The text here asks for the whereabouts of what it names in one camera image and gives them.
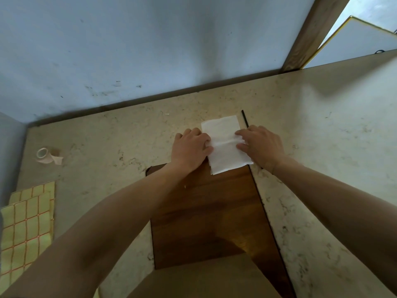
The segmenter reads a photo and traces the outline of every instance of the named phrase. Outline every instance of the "person's left arm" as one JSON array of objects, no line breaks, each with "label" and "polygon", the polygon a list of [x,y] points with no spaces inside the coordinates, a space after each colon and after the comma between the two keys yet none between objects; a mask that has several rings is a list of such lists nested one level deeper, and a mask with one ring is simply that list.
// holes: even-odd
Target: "person's left arm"
[{"label": "person's left arm", "polygon": [[171,162],[102,200],[54,241],[4,298],[92,298],[168,193],[213,148],[198,128],[176,134]]}]

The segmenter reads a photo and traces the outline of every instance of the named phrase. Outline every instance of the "folded cloth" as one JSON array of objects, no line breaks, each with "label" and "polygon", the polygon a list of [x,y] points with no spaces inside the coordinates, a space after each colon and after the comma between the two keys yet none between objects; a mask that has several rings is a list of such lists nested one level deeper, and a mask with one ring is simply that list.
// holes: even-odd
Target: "folded cloth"
[{"label": "folded cloth", "polygon": [[241,136],[234,134],[240,129],[237,116],[204,121],[201,123],[201,129],[211,137],[208,146],[214,147],[214,151],[208,156],[211,174],[220,174],[253,164],[246,153],[236,148],[236,144],[245,143]]}]

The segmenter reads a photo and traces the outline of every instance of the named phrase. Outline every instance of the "yellow trim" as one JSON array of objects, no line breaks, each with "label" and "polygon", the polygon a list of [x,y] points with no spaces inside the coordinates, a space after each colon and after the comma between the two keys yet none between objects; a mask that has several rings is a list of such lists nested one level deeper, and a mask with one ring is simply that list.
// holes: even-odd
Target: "yellow trim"
[{"label": "yellow trim", "polygon": [[345,22],[343,22],[343,23],[339,26],[339,28],[338,28],[337,30],[335,30],[335,32],[325,41],[325,43],[322,44],[322,45],[320,46],[320,48],[317,49],[317,51],[316,51],[312,56],[309,57],[309,59],[303,64],[303,66],[300,68],[300,70],[302,70],[303,68],[305,68],[305,66],[306,66],[306,65],[307,65],[307,64],[308,64],[308,63],[321,51],[321,49],[324,48],[324,46],[325,46],[330,40],[332,40],[333,37],[334,37],[334,36],[347,24],[347,22],[349,22],[349,21],[352,20],[352,19],[357,20],[357,21],[359,21],[359,22],[361,22],[361,23],[367,24],[367,25],[369,25],[369,26],[375,27],[375,28],[377,28],[377,29],[386,31],[386,32],[391,33],[391,34],[393,34],[393,35],[396,35],[394,32],[392,32],[392,31],[390,31],[390,30],[383,29],[383,28],[381,28],[381,27],[379,27],[379,26],[376,26],[376,25],[374,25],[374,24],[371,24],[371,23],[369,23],[369,22],[367,22],[367,21],[364,21],[364,20],[362,20],[362,19],[356,18],[356,17],[354,17],[354,16],[351,15],[350,17],[348,17],[348,18],[345,20]]}]

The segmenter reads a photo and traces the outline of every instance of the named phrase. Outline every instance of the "hand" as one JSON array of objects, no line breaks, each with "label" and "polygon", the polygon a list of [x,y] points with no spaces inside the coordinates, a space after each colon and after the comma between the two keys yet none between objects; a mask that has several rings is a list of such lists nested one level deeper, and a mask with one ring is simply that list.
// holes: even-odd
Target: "hand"
[{"label": "hand", "polygon": [[271,174],[277,165],[289,159],[284,153],[280,136],[263,126],[250,125],[248,129],[239,130],[235,134],[242,136],[247,143],[237,144],[237,149],[245,152],[255,163]]},{"label": "hand", "polygon": [[210,155],[214,148],[205,146],[211,140],[206,133],[198,128],[186,129],[181,135],[176,134],[171,152],[171,164],[182,169],[187,174],[201,165],[205,157]]}]

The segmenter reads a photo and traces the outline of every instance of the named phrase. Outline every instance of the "stone countertop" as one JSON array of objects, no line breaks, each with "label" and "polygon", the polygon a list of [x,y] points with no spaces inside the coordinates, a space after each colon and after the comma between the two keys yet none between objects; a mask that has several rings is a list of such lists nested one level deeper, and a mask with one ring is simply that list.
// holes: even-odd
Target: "stone countertop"
[{"label": "stone countertop", "polygon": [[[56,180],[55,237],[170,160],[176,132],[244,110],[306,166],[397,204],[397,51],[65,120],[28,130],[17,189]],[[34,161],[55,147],[62,165]],[[252,165],[298,298],[394,297],[274,176]],[[124,298],[153,270],[150,224],[101,285]]]}]

